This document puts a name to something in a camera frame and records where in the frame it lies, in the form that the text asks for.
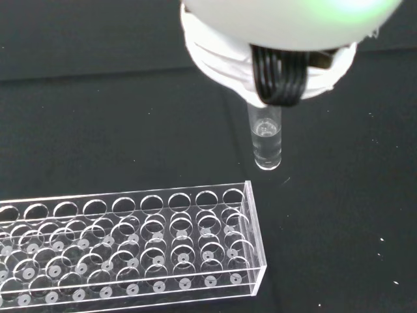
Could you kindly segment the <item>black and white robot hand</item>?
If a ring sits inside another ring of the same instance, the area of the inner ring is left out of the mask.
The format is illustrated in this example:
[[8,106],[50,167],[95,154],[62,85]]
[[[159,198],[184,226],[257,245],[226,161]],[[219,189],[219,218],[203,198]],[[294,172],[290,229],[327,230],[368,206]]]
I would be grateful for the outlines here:
[[398,9],[399,1],[183,1],[186,49],[211,80],[264,107],[255,86],[252,51],[307,53],[302,98],[330,91],[350,69],[357,45]]

